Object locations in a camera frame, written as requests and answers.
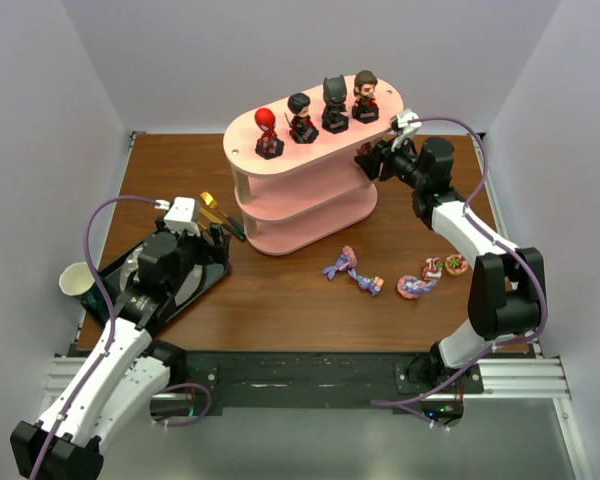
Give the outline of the pink bear strawberry tart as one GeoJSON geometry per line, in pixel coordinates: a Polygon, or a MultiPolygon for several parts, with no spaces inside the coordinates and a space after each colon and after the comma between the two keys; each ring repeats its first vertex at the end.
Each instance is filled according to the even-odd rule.
{"type": "Polygon", "coordinates": [[[446,272],[452,276],[460,276],[464,274],[469,267],[469,262],[461,254],[449,255],[444,261],[444,268],[446,272]]]}

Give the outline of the brown haired hero figure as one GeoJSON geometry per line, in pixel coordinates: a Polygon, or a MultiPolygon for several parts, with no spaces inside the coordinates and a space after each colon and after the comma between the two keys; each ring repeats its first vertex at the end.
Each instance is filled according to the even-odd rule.
{"type": "Polygon", "coordinates": [[[354,103],[352,117],[364,124],[373,123],[379,118],[379,107],[375,99],[378,79],[370,70],[359,71],[354,79],[354,103]]]}

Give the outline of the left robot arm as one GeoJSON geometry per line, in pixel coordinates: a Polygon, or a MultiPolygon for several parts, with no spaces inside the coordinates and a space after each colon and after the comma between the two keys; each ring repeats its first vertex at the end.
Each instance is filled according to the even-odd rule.
{"type": "Polygon", "coordinates": [[[219,224],[190,235],[156,229],[99,271],[79,298],[103,323],[74,378],[34,423],[10,436],[27,479],[95,479],[113,436],[150,398],[186,386],[183,349],[157,339],[229,270],[230,236],[219,224]]]}

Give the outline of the ice cream cone bear toy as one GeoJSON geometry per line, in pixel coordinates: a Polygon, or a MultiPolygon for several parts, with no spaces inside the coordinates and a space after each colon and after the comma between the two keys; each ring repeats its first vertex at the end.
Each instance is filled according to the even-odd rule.
{"type": "Polygon", "coordinates": [[[359,156],[362,155],[368,155],[370,152],[373,151],[373,145],[370,142],[366,142],[364,144],[362,144],[357,150],[357,154],[359,156]]]}

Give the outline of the red spider hero figure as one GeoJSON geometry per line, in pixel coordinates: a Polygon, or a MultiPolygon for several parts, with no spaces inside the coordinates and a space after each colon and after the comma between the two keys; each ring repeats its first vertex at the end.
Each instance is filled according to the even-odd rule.
{"type": "Polygon", "coordinates": [[[284,142],[278,138],[275,131],[276,117],[269,108],[259,108],[254,114],[257,127],[261,136],[256,141],[255,152],[262,158],[272,159],[279,157],[284,151],[284,142]]]}

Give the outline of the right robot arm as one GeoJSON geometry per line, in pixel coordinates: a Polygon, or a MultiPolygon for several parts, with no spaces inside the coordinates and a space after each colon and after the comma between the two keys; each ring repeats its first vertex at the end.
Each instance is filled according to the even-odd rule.
{"type": "Polygon", "coordinates": [[[548,316],[542,254],[515,246],[473,215],[451,184],[453,155],[449,141],[430,137],[420,148],[412,140],[366,143],[355,157],[369,179],[411,187],[416,216],[472,271],[467,320],[406,368],[411,379],[438,389],[493,348],[535,338],[548,316]]]}

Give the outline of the pink bear cake square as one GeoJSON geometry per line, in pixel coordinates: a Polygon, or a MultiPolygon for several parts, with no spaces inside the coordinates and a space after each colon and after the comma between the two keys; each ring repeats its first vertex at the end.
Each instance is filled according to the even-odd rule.
{"type": "Polygon", "coordinates": [[[421,278],[425,281],[437,281],[442,277],[444,262],[439,257],[429,257],[422,264],[421,278]]]}

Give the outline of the dark bat hero figure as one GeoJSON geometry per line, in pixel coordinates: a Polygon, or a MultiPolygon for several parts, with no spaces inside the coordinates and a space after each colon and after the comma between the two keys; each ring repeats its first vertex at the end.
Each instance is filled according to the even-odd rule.
{"type": "Polygon", "coordinates": [[[324,130],[338,134],[348,129],[346,100],[347,87],[344,76],[325,78],[323,81],[324,108],[321,116],[324,130]]]}

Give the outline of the black haired red figure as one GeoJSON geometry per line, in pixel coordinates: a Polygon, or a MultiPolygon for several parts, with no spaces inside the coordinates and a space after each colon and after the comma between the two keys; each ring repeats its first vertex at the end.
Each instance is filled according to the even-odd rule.
{"type": "Polygon", "coordinates": [[[287,108],[292,114],[292,119],[287,119],[289,135],[298,144],[311,144],[319,135],[309,114],[310,104],[310,97],[302,92],[291,95],[287,100],[287,108]]]}

